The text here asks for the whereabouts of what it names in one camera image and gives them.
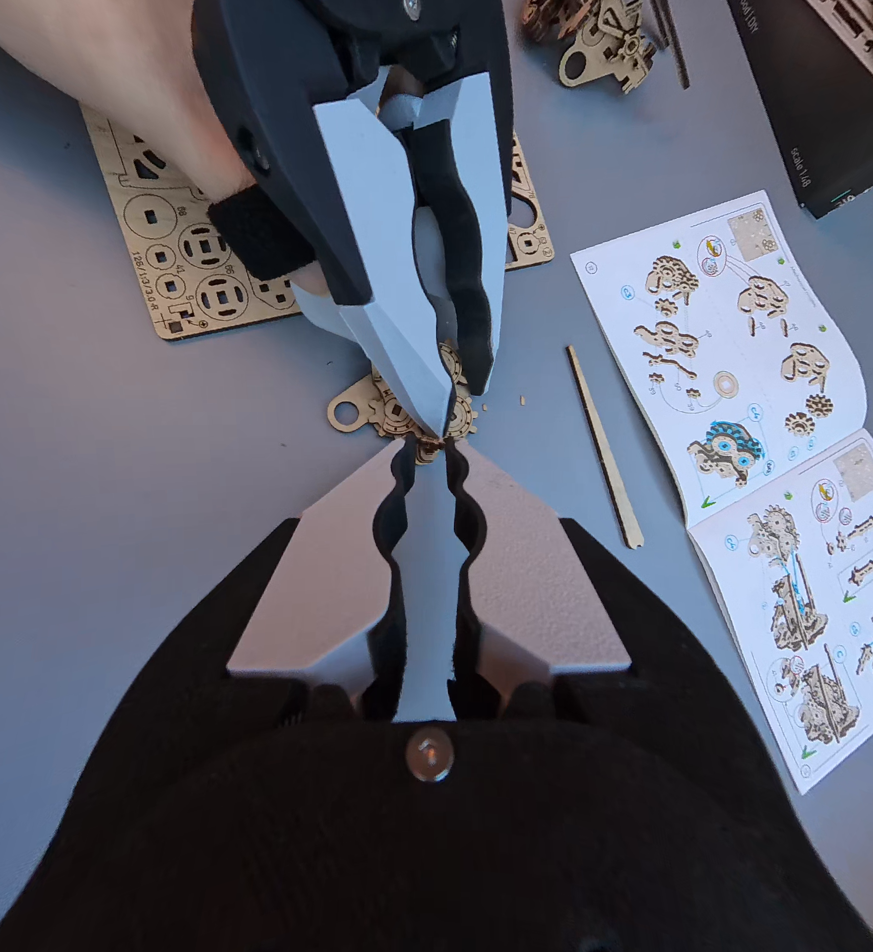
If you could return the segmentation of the wooden gear assembly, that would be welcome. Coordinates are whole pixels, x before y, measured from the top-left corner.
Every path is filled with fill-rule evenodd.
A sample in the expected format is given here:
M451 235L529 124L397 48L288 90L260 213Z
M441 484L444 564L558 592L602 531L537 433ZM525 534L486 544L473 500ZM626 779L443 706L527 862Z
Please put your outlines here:
M462 364L449 341L439 343L440 356L454 383L455 403L446 434L461 439L475 432L478 411L473 407ZM327 408L328 422L340 432L350 433L370 423L383 437L404 438L408 434L428 436L398 402L375 367L370 374L338 395Z

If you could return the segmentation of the black product box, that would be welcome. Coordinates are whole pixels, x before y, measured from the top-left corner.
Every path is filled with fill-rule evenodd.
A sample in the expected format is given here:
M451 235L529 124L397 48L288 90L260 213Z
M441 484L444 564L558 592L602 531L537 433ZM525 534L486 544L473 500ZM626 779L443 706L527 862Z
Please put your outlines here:
M800 206L873 187L873 1L730 1Z

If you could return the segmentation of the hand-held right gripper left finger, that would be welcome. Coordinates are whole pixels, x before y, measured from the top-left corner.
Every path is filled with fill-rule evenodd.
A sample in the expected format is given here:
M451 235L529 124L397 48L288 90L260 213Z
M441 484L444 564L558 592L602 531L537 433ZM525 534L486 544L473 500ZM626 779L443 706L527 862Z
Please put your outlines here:
M396 439L300 516L228 661L234 676L335 684L393 720L407 626L394 548L407 530L417 440Z

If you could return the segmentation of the wooden laser-cut parts sheet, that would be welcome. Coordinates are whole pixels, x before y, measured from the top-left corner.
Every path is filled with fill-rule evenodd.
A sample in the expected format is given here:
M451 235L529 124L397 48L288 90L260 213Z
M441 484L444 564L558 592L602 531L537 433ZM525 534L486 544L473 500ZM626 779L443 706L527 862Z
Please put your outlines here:
M80 109L160 339L300 314L289 281L251 274L211 225L206 196L177 167L98 111Z

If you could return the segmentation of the dark wooden model mechanism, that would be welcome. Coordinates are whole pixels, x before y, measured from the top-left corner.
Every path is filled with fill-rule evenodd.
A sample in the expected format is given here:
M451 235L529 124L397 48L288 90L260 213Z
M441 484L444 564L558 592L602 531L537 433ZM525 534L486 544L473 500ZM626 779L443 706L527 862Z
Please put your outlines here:
M612 75L623 93L648 76L657 49L671 50L682 89L690 78L668 1L651 1L658 42L643 30L641 1L525 1L521 28L531 42L572 40L562 53L559 80L575 88Z

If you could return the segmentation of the tapered wooden stick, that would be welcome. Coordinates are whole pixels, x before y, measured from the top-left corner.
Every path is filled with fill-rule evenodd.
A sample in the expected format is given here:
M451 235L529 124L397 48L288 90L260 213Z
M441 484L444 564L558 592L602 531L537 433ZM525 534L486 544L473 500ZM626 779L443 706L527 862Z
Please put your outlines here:
M612 453L607 433L597 412L592 393L572 344L566 346L576 388L581 399L585 418L592 435L598 460L604 474L609 495L619 522L621 536L629 548L636 550L644 545L644 535L634 514L633 506L621 477L621 471Z

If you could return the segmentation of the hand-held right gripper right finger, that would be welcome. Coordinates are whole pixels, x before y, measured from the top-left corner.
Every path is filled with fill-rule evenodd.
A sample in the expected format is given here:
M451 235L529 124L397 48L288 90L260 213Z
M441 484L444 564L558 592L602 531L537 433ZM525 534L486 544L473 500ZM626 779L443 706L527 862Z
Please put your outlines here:
M558 514L466 442L445 446L459 574L457 720L498 716L527 683L626 670L631 658Z

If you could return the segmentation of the white instruction booklet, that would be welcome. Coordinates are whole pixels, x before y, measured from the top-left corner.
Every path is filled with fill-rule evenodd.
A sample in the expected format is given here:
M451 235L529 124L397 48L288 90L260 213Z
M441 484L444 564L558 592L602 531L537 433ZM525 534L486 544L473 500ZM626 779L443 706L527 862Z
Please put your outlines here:
M873 438L764 191L574 252L806 793L873 735Z

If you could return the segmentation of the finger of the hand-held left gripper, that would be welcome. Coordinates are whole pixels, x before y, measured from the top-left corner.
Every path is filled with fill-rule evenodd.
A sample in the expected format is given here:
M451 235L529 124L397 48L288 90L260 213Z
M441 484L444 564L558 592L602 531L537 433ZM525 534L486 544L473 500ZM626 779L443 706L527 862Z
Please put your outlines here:
M472 393L488 387L499 348L509 186L492 79L476 73L397 108L418 192L416 256L442 330L454 315Z
M455 392L438 351L436 312L419 279L406 150L357 99L313 112L371 288L369 303L344 304L340 315L400 405L441 438Z

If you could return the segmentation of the grey desk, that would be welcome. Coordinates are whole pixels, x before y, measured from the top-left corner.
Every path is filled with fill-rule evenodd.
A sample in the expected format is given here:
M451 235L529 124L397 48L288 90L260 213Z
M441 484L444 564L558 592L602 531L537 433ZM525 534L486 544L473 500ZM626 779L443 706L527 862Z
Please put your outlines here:
M690 75L562 89L506 6L515 127L555 247L506 278L480 452L576 519L678 613L759 728L800 821L873 929L873 739L796 792L574 251L765 189L859 359L873 435L873 190L813 220L790 188L731 12L673 2ZM644 535L624 543L572 344ZM147 316L75 102L0 50L0 919L128 686L284 519L382 446L336 433L359 350L301 317L168 344Z

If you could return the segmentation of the person's left hand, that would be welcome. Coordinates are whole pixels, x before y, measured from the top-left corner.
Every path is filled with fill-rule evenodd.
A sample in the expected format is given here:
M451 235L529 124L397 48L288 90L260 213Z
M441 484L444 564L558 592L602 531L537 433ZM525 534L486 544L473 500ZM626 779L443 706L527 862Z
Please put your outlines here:
M142 137L212 202L253 184L192 56L192 1L0 1L0 46Z

